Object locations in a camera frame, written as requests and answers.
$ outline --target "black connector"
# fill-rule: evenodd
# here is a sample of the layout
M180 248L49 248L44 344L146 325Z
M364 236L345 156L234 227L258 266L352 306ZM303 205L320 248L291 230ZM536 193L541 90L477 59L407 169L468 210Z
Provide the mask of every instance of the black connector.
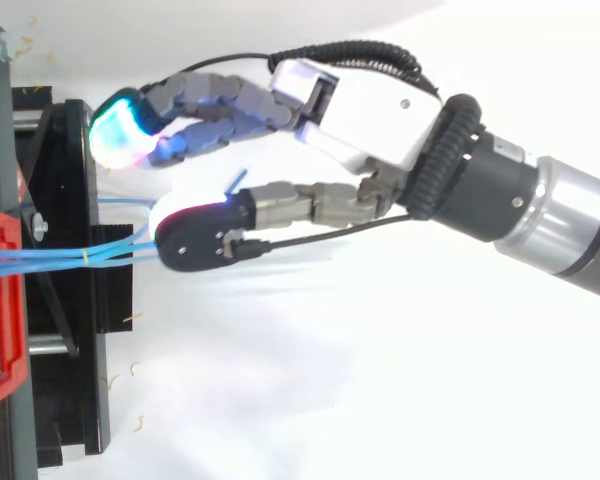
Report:
M240 240L232 244L233 258L236 261L259 258L273 250L271 242L264 240Z

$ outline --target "black ring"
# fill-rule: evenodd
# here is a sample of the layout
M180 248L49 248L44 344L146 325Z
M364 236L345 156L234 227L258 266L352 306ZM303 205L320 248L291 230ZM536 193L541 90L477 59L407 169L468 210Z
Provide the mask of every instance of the black ring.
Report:
M560 273L554 273L553 276L557 278L567 278L572 275L575 275L576 273L580 272L584 267L589 265L591 260L593 260L593 258L596 256L596 253L598 253L598 250L600 250L600 226L598 227L598 231L593 237L593 240L591 240L589 247L585 250L582 256L578 260L576 260L576 262L569 268Z

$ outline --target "led light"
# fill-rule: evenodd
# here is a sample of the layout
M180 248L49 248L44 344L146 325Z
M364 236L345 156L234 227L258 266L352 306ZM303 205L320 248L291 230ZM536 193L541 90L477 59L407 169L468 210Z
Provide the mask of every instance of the led light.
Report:
M130 100L122 98L98 117L89 134L91 155L106 168L125 168L142 160L158 143L136 123Z

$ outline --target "metal rod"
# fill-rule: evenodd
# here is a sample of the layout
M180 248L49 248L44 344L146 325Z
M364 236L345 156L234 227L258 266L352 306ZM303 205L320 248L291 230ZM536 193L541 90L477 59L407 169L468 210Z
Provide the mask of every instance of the metal rod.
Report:
M36 130L42 117L42 110L15 110L13 112L13 129L16 132Z
M58 355L69 353L59 333L31 335L29 337L29 355Z

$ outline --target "screw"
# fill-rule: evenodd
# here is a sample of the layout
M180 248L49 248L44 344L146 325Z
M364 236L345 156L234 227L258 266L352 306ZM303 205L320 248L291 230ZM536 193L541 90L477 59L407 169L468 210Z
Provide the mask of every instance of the screw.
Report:
M49 231L49 224L44 221L40 213L36 213L31 217L31 233L36 242L41 242L44 239L44 234Z
M0 32L0 62L10 62L15 57L15 49L9 34L7 32Z

